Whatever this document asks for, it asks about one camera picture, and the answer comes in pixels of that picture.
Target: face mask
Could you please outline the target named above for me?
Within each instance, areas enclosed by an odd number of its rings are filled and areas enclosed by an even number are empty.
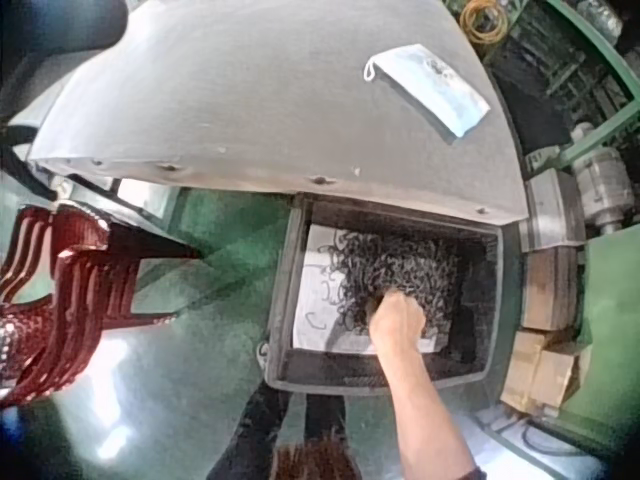
[[[407,45],[374,55],[364,67],[366,82],[375,78],[374,66],[401,85],[458,138],[490,110],[478,92],[422,45]]]

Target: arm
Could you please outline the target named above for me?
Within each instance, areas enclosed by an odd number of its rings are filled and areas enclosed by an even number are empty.
[[[459,479],[476,466],[418,351],[424,324],[415,299],[389,292],[371,319],[371,339],[391,388],[405,478]]]

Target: forearm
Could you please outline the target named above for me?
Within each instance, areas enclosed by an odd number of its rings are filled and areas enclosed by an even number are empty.
[[[442,404],[418,351],[383,352],[407,480],[457,479],[475,468],[467,445]]]

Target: person's leg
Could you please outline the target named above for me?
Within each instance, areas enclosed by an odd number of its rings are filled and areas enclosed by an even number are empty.
[[[346,436],[346,407],[344,397],[307,395],[304,423],[305,442],[337,440],[344,446]]]
[[[251,395],[238,427],[207,480],[266,480],[291,394],[265,382]]]

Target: hand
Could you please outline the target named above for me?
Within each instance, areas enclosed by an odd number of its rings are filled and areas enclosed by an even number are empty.
[[[378,355],[417,352],[425,323],[424,312],[415,298],[391,290],[371,317],[369,335]]]

